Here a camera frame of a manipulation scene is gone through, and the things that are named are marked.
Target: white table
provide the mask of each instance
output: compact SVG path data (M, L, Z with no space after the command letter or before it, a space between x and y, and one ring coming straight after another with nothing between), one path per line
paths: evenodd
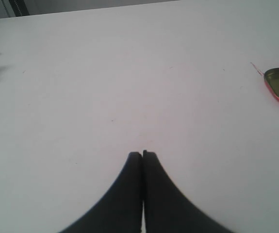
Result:
M182 0L0 19L0 233L52 233L155 151L237 233L279 232L279 2Z

